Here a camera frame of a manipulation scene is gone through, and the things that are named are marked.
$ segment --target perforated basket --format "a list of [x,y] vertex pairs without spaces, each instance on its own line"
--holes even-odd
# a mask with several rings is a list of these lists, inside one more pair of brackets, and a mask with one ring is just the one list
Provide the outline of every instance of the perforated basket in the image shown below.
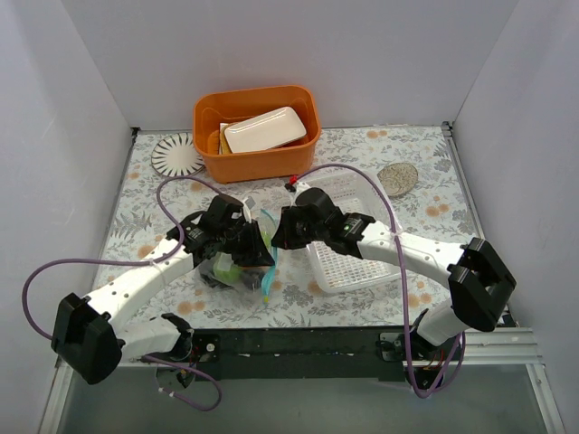
[[[367,175],[386,196],[376,176]],[[324,190],[343,212],[368,214],[390,226],[388,211],[380,197],[372,185],[359,174],[345,169],[334,169],[331,173],[310,175],[304,178],[304,181],[312,187]],[[394,265],[338,255],[323,242],[309,244],[308,256],[319,287],[328,293],[368,288],[400,277],[400,269]]]

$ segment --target gray wall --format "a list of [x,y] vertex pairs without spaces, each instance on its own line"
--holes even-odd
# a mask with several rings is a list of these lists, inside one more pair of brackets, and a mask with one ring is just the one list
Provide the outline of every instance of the gray wall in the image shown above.
[[579,3],[520,0],[456,121],[488,238],[518,280],[569,432],[579,432]]
[[[0,2],[0,430],[36,432],[54,374],[28,326],[25,278],[51,259],[99,253],[130,131],[60,0]],[[94,269],[60,267],[33,284],[52,332],[58,301]]]
[[517,0],[63,0],[131,126],[300,83],[325,127],[454,120]]

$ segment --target purple cable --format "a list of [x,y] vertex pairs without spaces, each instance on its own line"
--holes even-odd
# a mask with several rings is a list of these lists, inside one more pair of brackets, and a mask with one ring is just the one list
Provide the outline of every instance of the purple cable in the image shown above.
[[[168,217],[168,219],[179,230],[179,241],[174,249],[172,249],[171,251],[169,251],[165,255],[163,255],[159,258],[156,258],[155,263],[163,262],[164,260],[171,258],[181,248],[181,246],[183,245],[183,241],[185,240],[185,233],[183,232],[183,228],[181,227],[181,224],[179,223],[179,221],[175,217],[173,217],[173,214],[171,214],[171,212],[169,212],[169,210],[163,205],[163,201],[161,200],[161,191],[163,190],[163,187],[166,184],[169,184],[170,182],[177,181],[180,179],[189,179],[192,181],[196,181],[198,183],[205,185],[206,187],[211,188],[214,192],[216,192],[218,194],[221,193],[218,189],[216,189],[215,187],[213,187],[212,185],[210,185],[209,183],[207,183],[203,179],[197,178],[196,176],[175,176],[173,178],[167,178],[161,184],[159,184],[159,186],[157,188],[157,202],[158,202],[161,210]],[[38,276],[40,273],[42,273],[46,269],[49,269],[51,267],[61,265],[61,264],[114,265],[114,266],[119,266],[119,267],[146,267],[147,265],[151,265],[150,261],[146,261],[146,260],[130,261],[130,260],[68,258],[68,259],[53,260],[51,262],[48,262],[48,263],[42,265],[38,269],[36,269],[28,277],[28,279],[24,282],[24,286],[22,288],[22,308],[24,310],[24,316],[26,316],[26,320],[28,321],[28,324],[30,324],[30,326],[34,329],[34,331],[36,333],[38,333],[42,337],[45,337],[48,340],[52,340],[52,336],[49,335],[48,333],[46,333],[44,330],[42,330],[36,324],[36,322],[33,320],[32,315],[30,314],[30,308],[28,307],[28,290],[30,289],[30,284],[33,282],[33,280],[34,280],[34,278],[36,278],[36,276]]]
[[169,392],[168,390],[166,390],[165,388],[162,387],[161,389],[163,390],[163,392],[167,393],[169,396],[175,397],[178,400],[190,405],[191,407],[193,407],[194,409],[199,410],[199,411],[211,411],[211,410],[214,410],[220,404],[221,399],[223,397],[223,391],[221,389],[221,386],[219,385],[219,382],[217,382],[215,380],[215,378],[212,377],[211,375],[208,375],[202,371],[199,371],[198,369],[192,368],[191,366],[181,366],[177,363],[166,362],[165,360],[157,359],[156,357],[153,357],[151,355],[143,356],[143,360],[147,360],[147,361],[152,362],[152,363],[164,364],[166,366],[171,366],[171,367],[177,368],[177,369],[185,369],[186,371],[189,371],[190,373],[194,373],[195,375],[198,375],[200,377],[205,378],[213,386],[215,386],[215,389],[217,390],[217,401],[215,401],[213,404],[211,404],[209,406],[204,406],[204,405],[198,404],[195,401],[191,401],[189,398],[187,398],[186,396],[184,396],[180,393]]
[[[306,175],[309,175],[313,172],[317,172],[318,170],[325,169],[328,167],[341,167],[344,169],[354,171],[357,174],[364,177],[366,179],[366,181],[372,185],[372,187],[374,188],[374,190],[376,191],[378,196],[380,196],[380,199],[382,200],[382,202],[384,203],[384,206],[386,207],[386,210],[388,211],[388,216],[390,218],[390,232],[394,235],[394,243],[396,244],[396,250],[398,253],[398,263],[400,265],[400,274],[401,274],[401,278],[402,278],[404,348],[408,348],[410,350],[411,343],[410,343],[410,315],[408,314],[408,281],[407,281],[407,277],[406,277],[406,265],[404,263],[402,244],[400,243],[400,238],[398,237],[398,235],[396,233],[396,219],[394,218],[394,210],[392,209],[392,206],[390,205],[390,203],[388,202],[388,200],[386,199],[384,194],[380,191],[380,189],[378,188],[376,183],[372,180],[372,178],[370,178],[370,176],[368,176],[367,174],[362,172],[360,169],[357,169],[351,165],[343,165],[340,163],[330,163],[327,165],[319,165],[317,167],[309,169],[304,174],[299,175],[298,179],[301,179]],[[459,362],[456,366],[456,369],[454,370],[454,373],[452,373],[451,378],[447,382],[445,382],[441,387],[436,387],[436,385],[441,380],[442,376],[447,372],[449,365],[451,363],[452,357],[456,353],[456,349],[459,346],[460,340],[462,340],[463,350],[460,353]],[[444,362],[444,365],[442,366],[441,370],[439,371],[438,375],[436,376],[434,383],[427,391],[424,391],[423,389],[420,389],[418,387],[418,383],[416,382],[416,377],[414,375],[412,351],[406,352],[406,363],[407,363],[407,369],[408,369],[408,376],[410,377],[410,383],[414,389],[414,393],[416,393],[416,396],[418,396],[419,398],[428,398],[434,392],[440,392],[441,390],[445,389],[454,381],[458,371],[460,370],[460,367],[462,366],[462,361],[464,359],[464,345],[465,344],[466,344],[466,335],[463,332],[461,335],[456,336],[456,339],[454,340],[454,344],[452,345],[452,348],[451,348],[451,352],[447,356],[446,361]]]

